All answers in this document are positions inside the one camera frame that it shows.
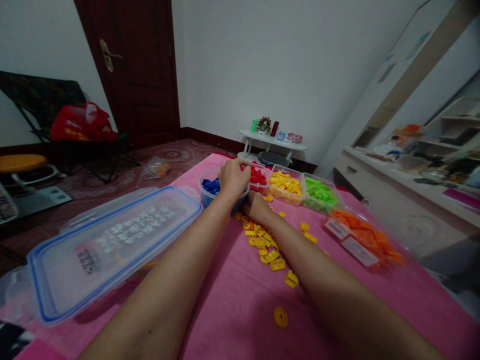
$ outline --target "wooden door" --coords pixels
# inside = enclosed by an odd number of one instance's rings
[[[177,140],[170,0],[75,0],[75,5],[118,130],[129,133],[134,149]],[[101,40],[119,55],[110,58],[112,71]]]

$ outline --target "green plastic pieces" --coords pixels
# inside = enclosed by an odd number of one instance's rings
[[[339,203],[339,199],[334,195],[330,186],[310,177],[305,177],[305,183],[309,196],[303,201],[304,206],[328,215]]]

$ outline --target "hand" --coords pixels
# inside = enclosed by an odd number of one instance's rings
[[[220,194],[227,194],[236,201],[248,186],[251,175],[252,169],[247,160],[239,157],[233,160],[228,160],[221,166],[220,173],[218,174],[220,180]]]
[[[250,190],[243,204],[243,212],[251,219],[262,225],[268,224],[268,218],[273,214],[269,203],[259,192]]]

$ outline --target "plastic bag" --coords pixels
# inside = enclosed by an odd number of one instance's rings
[[[116,141],[109,115],[93,102],[81,106],[65,105],[50,129],[52,141]]]
[[[161,157],[154,156],[143,166],[141,178],[144,180],[162,179],[169,171],[169,163]]]

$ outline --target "red bottle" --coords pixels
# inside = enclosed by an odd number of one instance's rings
[[[275,123],[273,124],[273,128],[271,129],[270,136],[275,136],[278,128],[279,128],[279,122],[275,121]]]

